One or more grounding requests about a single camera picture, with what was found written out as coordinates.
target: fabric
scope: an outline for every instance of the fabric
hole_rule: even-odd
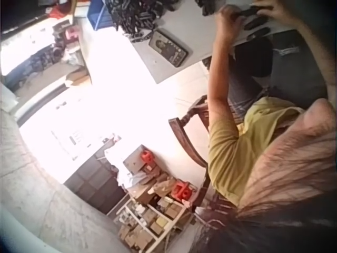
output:
[[[291,102],[264,97],[247,111],[242,135],[233,121],[216,121],[210,127],[208,168],[213,187],[237,205],[256,160],[270,144],[275,130],[302,112]]]

